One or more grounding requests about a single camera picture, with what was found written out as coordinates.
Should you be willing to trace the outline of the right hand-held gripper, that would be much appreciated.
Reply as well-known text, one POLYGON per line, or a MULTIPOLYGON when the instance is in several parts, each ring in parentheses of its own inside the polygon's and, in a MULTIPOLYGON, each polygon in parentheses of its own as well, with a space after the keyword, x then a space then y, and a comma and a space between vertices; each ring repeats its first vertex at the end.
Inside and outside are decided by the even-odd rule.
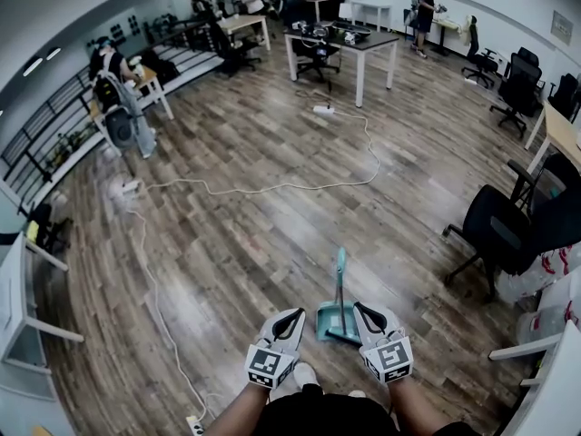
POLYGON ((380 383, 403 379, 413 371, 413 353, 409 337, 389 341, 373 348, 371 341, 388 339, 401 327, 399 318, 388 307, 376 302, 355 302, 353 313, 362 347, 360 355, 371 374, 380 383))

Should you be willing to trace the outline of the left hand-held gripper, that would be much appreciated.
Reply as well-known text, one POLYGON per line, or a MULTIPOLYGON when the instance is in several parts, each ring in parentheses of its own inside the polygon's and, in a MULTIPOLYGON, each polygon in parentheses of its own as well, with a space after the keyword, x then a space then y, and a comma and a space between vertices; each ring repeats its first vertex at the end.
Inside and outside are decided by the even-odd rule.
POLYGON ((302 308, 291 308, 276 313, 262 325, 244 363, 250 383, 275 390, 290 376, 300 358, 305 321, 302 308))

